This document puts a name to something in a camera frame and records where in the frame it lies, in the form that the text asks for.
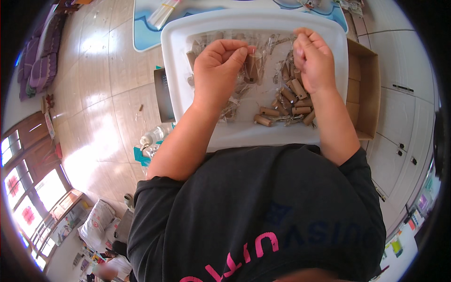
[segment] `cabinet handle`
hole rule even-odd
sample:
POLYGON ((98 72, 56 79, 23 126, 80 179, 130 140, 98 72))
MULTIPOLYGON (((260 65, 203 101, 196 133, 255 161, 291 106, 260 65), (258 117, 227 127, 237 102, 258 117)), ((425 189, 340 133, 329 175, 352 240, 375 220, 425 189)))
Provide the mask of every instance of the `cabinet handle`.
POLYGON ((377 188, 377 187, 375 187, 376 188, 376 192, 377 192, 377 194, 379 195, 379 198, 381 198, 381 200, 385 203, 385 196, 384 195, 382 195, 382 193, 381 192, 379 192, 379 189, 377 188))

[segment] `plastic bottle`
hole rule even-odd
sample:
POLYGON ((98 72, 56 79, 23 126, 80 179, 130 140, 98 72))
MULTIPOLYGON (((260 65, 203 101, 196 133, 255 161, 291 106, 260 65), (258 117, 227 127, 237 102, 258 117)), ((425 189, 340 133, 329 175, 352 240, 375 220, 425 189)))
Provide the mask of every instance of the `plastic bottle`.
POLYGON ((141 137, 141 140, 139 141, 141 145, 147 145, 150 146, 152 144, 155 144, 158 141, 162 141, 166 136, 168 136, 169 133, 172 132, 173 126, 171 122, 165 122, 160 124, 159 126, 156 126, 152 130, 146 132, 143 137, 141 137))

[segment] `rubber band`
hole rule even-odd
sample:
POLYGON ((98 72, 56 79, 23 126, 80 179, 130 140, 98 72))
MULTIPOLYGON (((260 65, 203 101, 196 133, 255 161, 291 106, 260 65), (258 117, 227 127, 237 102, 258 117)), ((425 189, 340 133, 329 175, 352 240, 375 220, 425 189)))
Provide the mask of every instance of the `rubber band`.
POLYGON ((175 9, 175 7, 172 7, 172 6, 169 6, 169 5, 166 5, 166 4, 162 4, 163 6, 166 6, 166 7, 169 7, 169 8, 173 8, 173 9, 175 9))

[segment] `white bag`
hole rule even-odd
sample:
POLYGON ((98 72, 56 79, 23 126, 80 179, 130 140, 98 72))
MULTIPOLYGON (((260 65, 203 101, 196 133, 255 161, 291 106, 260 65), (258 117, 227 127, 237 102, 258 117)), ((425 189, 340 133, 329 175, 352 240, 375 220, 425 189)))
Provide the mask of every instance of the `white bag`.
POLYGON ((93 250, 101 249, 105 228, 114 219, 116 211, 107 203, 98 200, 86 222, 78 228, 80 237, 93 250))
POLYGON ((112 249, 113 243, 116 241, 116 238, 114 237, 114 232, 116 232, 116 228, 120 222, 119 218, 115 218, 112 223, 108 224, 108 226, 105 228, 105 236, 102 239, 101 246, 98 250, 96 250, 98 253, 105 253, 106 249, 112 249))

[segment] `hand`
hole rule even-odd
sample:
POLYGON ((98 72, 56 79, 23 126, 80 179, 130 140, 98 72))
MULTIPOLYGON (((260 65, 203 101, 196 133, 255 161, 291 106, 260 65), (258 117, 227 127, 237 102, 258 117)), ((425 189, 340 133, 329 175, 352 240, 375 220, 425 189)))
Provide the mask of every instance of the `hand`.
POLYGON ((235 89, 238 71, 254 48, 233 39, 208 45, 194 63, 193 106, 219 114, 235 89))
POLYGON ((308 28, 293 31, 298 38, 293 44, 295 66, 301 71, 305 90, 336 91, 334 56, 324 39, 308 28))

